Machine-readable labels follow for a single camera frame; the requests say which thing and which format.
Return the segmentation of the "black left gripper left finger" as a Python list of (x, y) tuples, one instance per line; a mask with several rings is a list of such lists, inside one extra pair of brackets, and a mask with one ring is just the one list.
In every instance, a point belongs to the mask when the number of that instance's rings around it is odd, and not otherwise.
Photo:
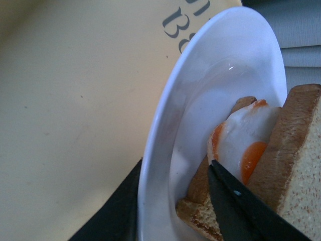
[(142, 160), (106, 203), (70, 240), (136, 240), (137, 192)]

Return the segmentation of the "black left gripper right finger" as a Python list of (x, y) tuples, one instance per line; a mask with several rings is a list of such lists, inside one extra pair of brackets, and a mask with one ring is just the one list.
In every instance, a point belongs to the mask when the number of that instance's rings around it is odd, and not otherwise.
[(210, 198), (224, 240), (309, 240), (218, 161), (208, 167)]

